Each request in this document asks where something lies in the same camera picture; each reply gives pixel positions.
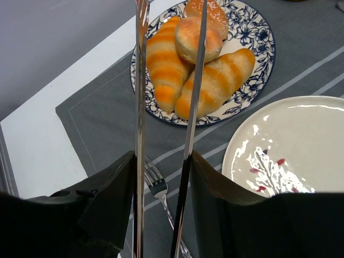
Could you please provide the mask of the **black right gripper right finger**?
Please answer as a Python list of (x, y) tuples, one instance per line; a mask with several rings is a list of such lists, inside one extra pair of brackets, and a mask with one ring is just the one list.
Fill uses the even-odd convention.
[(200, 257), (343, 257), (343, 194), (257, 195), (199, 153), (191, 191)]

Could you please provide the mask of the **metal tongs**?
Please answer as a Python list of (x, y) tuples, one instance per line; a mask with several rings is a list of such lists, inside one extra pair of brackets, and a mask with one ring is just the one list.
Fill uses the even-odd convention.
[[(133, 219), (133, 257), (144, 255), (144, 161), (145, 161), (145, 90), (146, 90), (146, 45), (148, 39), (149, 1), (136, 2), (136, 46), (135, 46), (135, 157), (137, 159), (137, 182), (134, 187), (134, 219)], [(194, 146), (196, 115), (204, 68), (206, 45), (207, 2), (203, 2), (201, 26), (199, 33), (196, 69), (193, 82), (187, 136), (184, 149), (184, 160), (177, 210), (175, 216), (171, 257), (178, 257), (182, 239), (183, 217), (187, 197), (191, 154)]]

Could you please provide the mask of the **round bread bun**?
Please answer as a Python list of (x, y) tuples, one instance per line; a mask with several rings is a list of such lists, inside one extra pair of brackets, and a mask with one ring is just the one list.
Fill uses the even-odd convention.
[[(182, 18), (175, 27), (175, 45), (178, 54), (186, 61), (195, 64), (197, 61), (198, 42), (201, 18)], [(217, 58), (223, 47), (220, 32), (213, 25), (206, 25), (206, 45), (204, 62)]]

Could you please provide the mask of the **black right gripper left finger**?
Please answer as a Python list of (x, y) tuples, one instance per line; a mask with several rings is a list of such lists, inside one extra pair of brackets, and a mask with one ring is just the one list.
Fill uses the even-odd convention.
[(135, 157), (50, 196), (1, 193), (1, 257), (117, 257), (131, 212)]

